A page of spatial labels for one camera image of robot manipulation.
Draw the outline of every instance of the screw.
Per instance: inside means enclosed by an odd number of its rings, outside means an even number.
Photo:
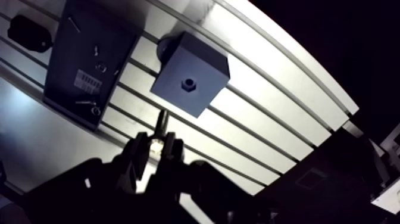
[[[78,33],[80,33],[81,31],[80,31],[80,28],[78,27],[78,25],[75,23],[75,21],[74,21],[74,19],[72,18],[72,17],[68,17],[68,20],[72,23],[72,25],[75,27],[75,29],[76,29],[76,31],[78,32]]]
[[[95,45],[95,57],[99,55],[99,48]]]
[[[90,104],[90,105],[96,106],[96,102],[90,101],[90,100],[76,101],[75,104]]]
[[[101,73],[105,73],[107,71],[107,66],[104,63],[97,63],[95,68],[99,70]]]
[[[101,114],[100,108],[98,108],[98,107],[92,107],[91,112],[93,115],[96,115],[96,116],[100,116],[100,114]]]

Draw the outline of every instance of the small hole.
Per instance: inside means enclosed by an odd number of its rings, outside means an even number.
[[[188,86],[193,86],[193,84],[195,84],[195,82],[192,79],[186,79],[185,84],[187,84]]]

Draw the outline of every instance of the white slatwall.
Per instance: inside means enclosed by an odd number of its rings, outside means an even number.
[[[130,20],[133,11],[141,10],[145,16],[146,34],[139,39],[132,64],[123,72],[99,127],[121,142],[138,132],[151,132],[158,112],[166,108],[172,112],[168,131],[176,132],[187,145],[185,162],[208,160],[244,190],[256,194],[325,141],[329,130],[342,126],[348,111],[358,110],[300,44],[247,1],[102,2]],[[9,40],[8,20],[23,14],[54,34],[64,4],[63,0],[1,1],[2,65],[44,85],[51,51],[30,52]],[[230,67],[227,88],[198,118],[149,91],[161,68],[155,42],[182,30],[227,55]]]

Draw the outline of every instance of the gray cube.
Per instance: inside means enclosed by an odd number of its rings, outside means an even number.
[[[199,117],[230,79],[227,58],[190,33],[171,44],[151,92]]]

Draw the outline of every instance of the sticker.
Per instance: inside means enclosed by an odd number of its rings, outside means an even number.
[[[78,87],[79,89],[91,94],[95,95],[100,92],[100,87],[102,82],[93,76],[87,74],[82,70],[78,70],[76,74],[74,86]]]

